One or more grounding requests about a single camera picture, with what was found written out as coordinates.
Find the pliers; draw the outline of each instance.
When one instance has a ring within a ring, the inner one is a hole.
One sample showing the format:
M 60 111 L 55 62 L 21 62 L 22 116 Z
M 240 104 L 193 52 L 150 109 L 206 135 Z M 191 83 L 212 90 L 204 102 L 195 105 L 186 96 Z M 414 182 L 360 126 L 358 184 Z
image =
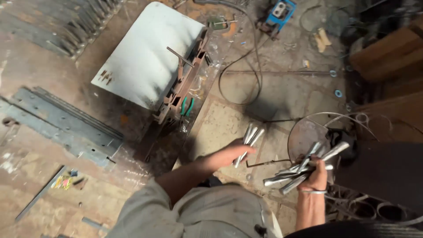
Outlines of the pliers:
M 188 110 L 185 111 L 186 101 L 187 101 L 187 97 L 185 96 L 184 100 L 182 101 L 181 116 L 189 116 L 192 108 L 194 107 L 194 98 L 191 98 L 191 103 L 188 107 Z

